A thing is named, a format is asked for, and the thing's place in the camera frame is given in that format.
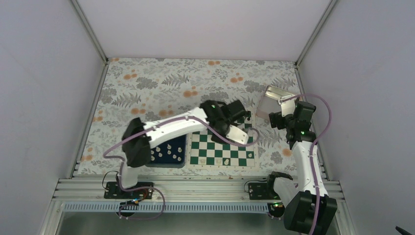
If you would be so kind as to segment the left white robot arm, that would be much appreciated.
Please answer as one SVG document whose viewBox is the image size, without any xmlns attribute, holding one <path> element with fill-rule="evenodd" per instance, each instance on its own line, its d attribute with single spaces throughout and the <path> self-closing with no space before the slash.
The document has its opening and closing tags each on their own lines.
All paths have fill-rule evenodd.
<svg viewBox="0 0 415 235">
<path fill-rule="evenodd" d="M 158 121 L 130 121 L 121 139 L 124 166 L 118 175 L 117 192 L 123 198 L 136 193 L 138 168 L 151 162 L 151 149 L 174 138 L 193 132 L 210 130 L 214 141 L 236 146 L 248 146 L 249 136 L 237 126 L 249 112 L 240 100 L 226 104 L 207 100 L 185 113 Z"/>
</svg>

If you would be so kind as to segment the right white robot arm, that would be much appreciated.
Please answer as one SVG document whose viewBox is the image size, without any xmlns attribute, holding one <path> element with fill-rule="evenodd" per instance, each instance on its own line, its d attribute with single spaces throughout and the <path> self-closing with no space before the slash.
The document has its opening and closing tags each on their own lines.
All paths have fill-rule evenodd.
<svg viewBox="0 0 415 235">
<path fill-rule="evenodd" d="M 269 175 L 265 193 L 270 199 L 281 199 L 285 207 L 284 227 L 308 234 L 327 233 L 337 211 L 337 201 L 329 197 L 318 171 L 317 136 L 311 131 L 316 106 L 296 100 L 279 102 L 281 111 L 270 113 L 271 126 L 286 130 L 286 139 L 294 156 L 298 182 L 281 172 Z"/>
</svg>

